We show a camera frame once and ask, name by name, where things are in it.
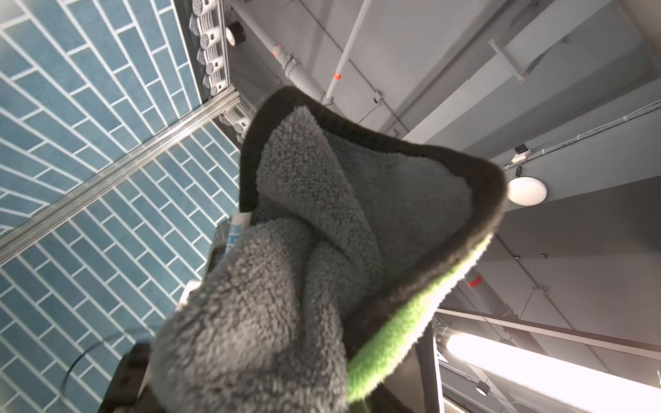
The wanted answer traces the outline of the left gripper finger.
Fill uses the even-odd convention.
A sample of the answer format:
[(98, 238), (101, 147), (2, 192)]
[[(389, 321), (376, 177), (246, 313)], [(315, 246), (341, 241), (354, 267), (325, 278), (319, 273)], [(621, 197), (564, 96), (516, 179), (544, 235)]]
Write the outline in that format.
[(150, 356), (151, 344), (137, 342), (122, 357), (98, 409), (99, 413), (165, 412), (151, 390)]

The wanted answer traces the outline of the green grey microfibre cloth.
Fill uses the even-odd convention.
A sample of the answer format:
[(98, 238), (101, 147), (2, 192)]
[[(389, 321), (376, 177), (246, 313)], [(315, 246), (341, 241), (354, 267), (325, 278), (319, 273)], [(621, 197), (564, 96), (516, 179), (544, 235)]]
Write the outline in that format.
[(406, 358), (499, 226), (494, 163), (368, 130), (294, 87), (241, 152), (251, 221), (160, 329), (168, 412), (346, 412)]

